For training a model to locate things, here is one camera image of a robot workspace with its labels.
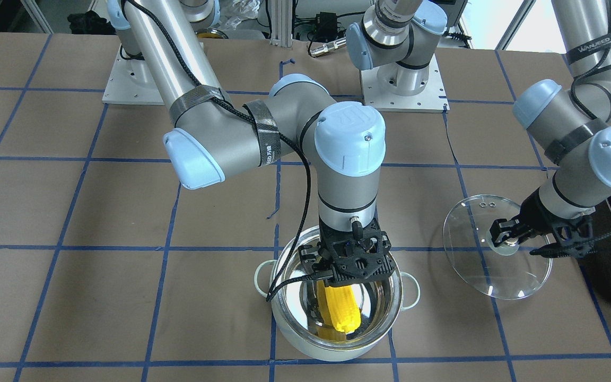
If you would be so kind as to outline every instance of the transparent pot lid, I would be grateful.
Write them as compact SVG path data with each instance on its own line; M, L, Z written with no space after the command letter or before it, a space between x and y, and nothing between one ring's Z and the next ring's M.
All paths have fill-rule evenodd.
M319 241L319 227L304 230L298 245L315 245ZM291 242L284 246L276 269L286 260ZM305 275L298 254L294 254L279 282ZM276 299L289 326L312 343L323 348L347 350L373 343L390 329L399 312L400 279L397 272L388 280L350 285L359 326L350 331L338 331L333 326L329 301L322 281L299 281L279 290Z
M478 291L504 300L517 300L536 292L551 273L552 259L529 251L548 244L535 237L522 246L492 244L490 226L496 219L511 219L520 206L506 198L477 195L460 201L444 220L443 244L451 266Z

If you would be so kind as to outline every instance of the metal pot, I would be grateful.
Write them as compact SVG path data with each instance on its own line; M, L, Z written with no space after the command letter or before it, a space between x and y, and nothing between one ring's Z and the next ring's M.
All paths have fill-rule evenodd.
M308 228L301 234L296 248L303 244L316 244L319 237L319 227ZM256 268L254 286L263 297L266 293L258 286L259 272L264 266L272 265L271 281L286 261L286 252L292 243L293 239L284 247L276 261L271 259ZM304 274L299 257L295 254L277 283ZM406 307L402 305L403 284L400 276L412 280L417 288L416 300ZM409 273L399 270L384 281L355 284L353 291L361 311L362 324L354 332L344 334L332 333L332 329L327 328L322 320L318 319L321 315L318 314L314 290L313 281L287 285L272 299L272 312L278 328L294 348L312 358L329 362L351 360L367 353L388 333L399 312L414 307L421 296L417 280Z

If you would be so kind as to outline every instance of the silver connector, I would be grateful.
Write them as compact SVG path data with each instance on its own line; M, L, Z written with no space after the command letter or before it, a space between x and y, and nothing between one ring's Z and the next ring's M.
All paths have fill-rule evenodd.
M341 49L341 48L344 48L345 46L346 46L346 37L342 37L332 42L322 44L322 46L319 46L317 48L311 49L310 56L313 56L313 57L324 56L325 54L329 53L330 51Z

